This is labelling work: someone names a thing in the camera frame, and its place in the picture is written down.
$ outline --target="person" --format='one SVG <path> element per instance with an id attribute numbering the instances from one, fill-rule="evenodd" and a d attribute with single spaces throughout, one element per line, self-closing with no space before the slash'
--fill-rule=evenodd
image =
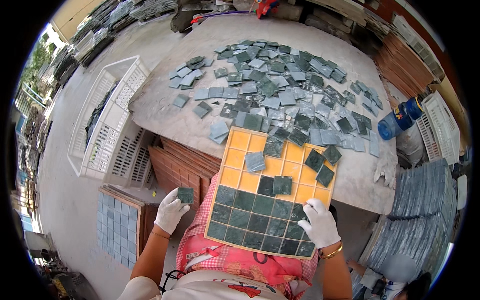
<path id="1" fill-rule="evenodd" d="M 204 202 L 200 205 L 194 221 L 180 241 L 177 269 L 184 270 L 186 275 L 179 278 L 171 290 L 160 295 L 158 286 L 162 278 L 169 237 L 182 215 L 190 209 L 188 205 L 181 204 L 180 199 L 177 199 L 177 188 L 161 202 L 152 232 L 132 269 L 130 281 L 118 298 L 119 300 L 237 300 L 254 297 L 258 300 L 285 300 L 299 299 L 303 295 L 303 291 L 299 291 L 305 290 L 311 284 L 304 284 L 308 280 L 302 278 L 302 266 L 313 265 L 314 268 L 311 270 L 311 277 L 313 277 L 318 252 L 310 260 L 299 260 L 238 249 L 211 240 L 207 241 L 215 243 L 214 245 L 217 246 L 205 248 L 203 244 L 197 243 L 197 240 L 202 242 L 204 240 L 203 233 L 207 219 L 205 214 L 210 209 L 216 181 L 217 175 L 212 178 Z M 322 257 L 325 258 L 324 299 L 352 299 L 350 274 L 332 214 L 318 199 L 309 199 L 304 204 L 303 211 L 309 221 L 301 220 L 298 224 L 303 227 L 309 239 L 316 248 L 320 249 Z M 185 258 L 182 254 L 186 252 L 185 249 L 192 249 L 192 246 L 188 246 L 188 244 L 194 245 L 195 249 L 187 251 L 189 259 L 182 262 L 182 259 Z M 233 256 L 231 263 L 226 267 L 219 264 L 218 261 L 228 260 L 229 256 Z M 246 266 L 240 266 L 245 264 L 250 256 L 254 259 L 247 261 Z M 300 275 L 289 274 L 289 272 L 296 273 L 295 266 L 300 266 Z"/>
<path id="2" fill-rule="evenodd" d="M 372 290 L 372 295 L 367 298 L 369 300 L 421 300 L 427 295 L 432 282 L 432 275 L 425 273 L 409 284 L 417 273 L 417 266 L 413 259 L 403 254 L 386 258 L 381 274 L 352 259 L 347 260 L 347 265 L 362 277 L 360 283 Z"/>

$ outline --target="yellow mosaic mounting grid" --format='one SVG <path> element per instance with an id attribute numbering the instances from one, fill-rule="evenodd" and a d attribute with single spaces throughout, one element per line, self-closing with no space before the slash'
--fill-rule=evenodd
<path id="1" fill-rule="evenodd" d="M 291 176 L 292 194 L 276 195 L 274 198 L 294 203 L 304 203 L 310 198 L 317 198 L 324 203 L 325 207 L 330 206 L 330 201 L 333 194 L 333 186 L 335 184 L 337 165 L 332 166 L 328 161 L 324 162 L 325 165 L 335 173 L 328 187 L 324 187 L 315 179 L 317 173 L 304 164 L 312 149 L 315 149 L 317 152 L 322 154 L 326 149 L 325 147 L 305 143 L 303 147 L 300 148 L 294 143 L 285 140 L 280 158 L 265 155 L 265 170 L 255 173 L 249 173 L 247 171 L 247 167 L 245 165 L 245 154 L 259 151 L 263 152 L 267 137 L 267 133 L 252 131 L 240 127 L 232 127 L 230 129 L 225 151 L 223 153 L 222 164 L 220 166 L 219 180 L 215 187 L 213 201 L 210 206 L 204 237 L 209 240 L 215 240 L 223 244 L 253 252 L 298 259 L 311 259 L 313 254 L 311 257 L 300 257 L 296 255 L 280 253 L 272 254 L 271 252 L 247 248 L 207 236 L 210 218 L 212 216 L 212 210 L 215 204 L 216 193 L 219 185 L 257 194 L 258 184 L 262 175 L 269 177 Z"/>

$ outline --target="blue plastic water bottle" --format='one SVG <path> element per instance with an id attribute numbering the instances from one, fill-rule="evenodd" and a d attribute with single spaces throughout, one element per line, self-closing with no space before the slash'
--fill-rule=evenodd
<path id="1" fill-rule="evenodd" d="M 414 121 L 423 114 L 423 108 L 417 97 L 402 102 L 391 113 L 378 122 L 378 133 L 388 141 L 412 127 Z"/>

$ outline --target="pink checkered apron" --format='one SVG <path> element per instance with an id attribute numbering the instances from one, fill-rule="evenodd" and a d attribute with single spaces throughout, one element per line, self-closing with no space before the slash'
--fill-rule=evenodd
<path id="1" fill-rule="evenodd" d="M 208 193 L 200 205 L 192 224 L 183 235 L 177 251 L 177 270 L 189 273 L 197 270 L 215 270 L 259 281 L 283 292 L 289 300 L 298 300 L 304 291 L 294 295 L 289 282 L 304 281 L 311 286 L 311 280 L 317 268 L 318 252 L 311 260 L 265 255 L 253 251 L 238 249 L 204 238 L 208 212 L 212 204 L 218 173 L 213 176 Z M 194 264 L 185 270 L 187 264 L 196 256 L 208 253 L 210 259 Z"/>

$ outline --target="black cord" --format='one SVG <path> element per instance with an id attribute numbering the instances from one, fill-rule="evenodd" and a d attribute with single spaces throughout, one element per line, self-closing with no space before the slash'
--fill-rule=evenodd
<path id="1" fill-rule="evenodd" d="M 160 291 L 162 292 L 162 294 L 166 292 L 166 290 L 165 290 L 165 285 L 167 285 L 167 281 L 168 281 L 170 278 L 173 278 L 173 279 L 175 279 L 175 280 L 178 280 L 177 276 L 173 276 L 173 275 L 172 275 L 173 272 L 178 272 L 178 273 L 182 273 L 182 274 L 186 275 L 185 273 L 183 273 L 182 271 L 179 271 L 179 270 L 173 270 L 173 271 L 171 271 L 170 273 L 165 273 L 165 275 L 167 276 L 167 278 L 165 278 L 165 281 L 164 281 L 164 283 L 163 283 L 163 286 L 162 286 L 162 287 L 158 287 L 158 288 L 160 289 Z"/>

